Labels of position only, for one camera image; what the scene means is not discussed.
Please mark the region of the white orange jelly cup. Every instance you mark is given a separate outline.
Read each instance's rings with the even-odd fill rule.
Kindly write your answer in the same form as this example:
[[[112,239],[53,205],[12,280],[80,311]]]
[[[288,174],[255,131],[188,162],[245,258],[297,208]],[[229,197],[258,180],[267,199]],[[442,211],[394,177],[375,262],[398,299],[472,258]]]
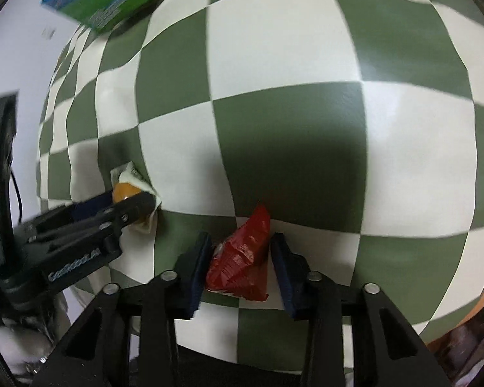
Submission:
[[[149,234],[157,227],[157,210],[162,204],[156,189],[141,176],[140,171],[136,169],[133,162],[122,164],[110,171],[110,179],[113,185],[112,199],[113,203],[119,203],[130,197],[137,196],[142,192],[150,194],[155,200],[155,206],[152,212],[147,213],[144,218],[139,219],[134,228],[141,232]]]

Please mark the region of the small red snack bag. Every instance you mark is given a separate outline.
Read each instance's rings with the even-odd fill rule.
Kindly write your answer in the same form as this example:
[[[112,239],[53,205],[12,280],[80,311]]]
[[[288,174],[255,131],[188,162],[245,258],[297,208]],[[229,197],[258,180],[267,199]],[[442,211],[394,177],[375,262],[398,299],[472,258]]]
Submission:
[[[206,289],[249,302],[265,302],[271,217],[260,204],[214,252]]]

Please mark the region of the green white checkered tablecloth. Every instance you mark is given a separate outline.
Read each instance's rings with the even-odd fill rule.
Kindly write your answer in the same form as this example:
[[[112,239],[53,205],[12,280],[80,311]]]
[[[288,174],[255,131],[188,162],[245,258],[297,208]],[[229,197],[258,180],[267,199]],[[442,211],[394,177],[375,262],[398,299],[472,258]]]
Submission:
[[[73,290],[145,283],[264,204],[333,281],[378,284],[431,342],[484,292],[484,16],[473,0],[164,0],[70,38],[41,119],[43,209],[133,163],[151,233]]]

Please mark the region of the white wall switch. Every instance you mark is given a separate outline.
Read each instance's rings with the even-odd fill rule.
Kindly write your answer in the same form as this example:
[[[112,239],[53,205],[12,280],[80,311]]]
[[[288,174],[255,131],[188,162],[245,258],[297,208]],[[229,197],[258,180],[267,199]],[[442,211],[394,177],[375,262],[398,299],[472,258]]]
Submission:
[[[42,31],[42,37],[46,40],[51,40],[55,34],[54,27],[45,27]]]

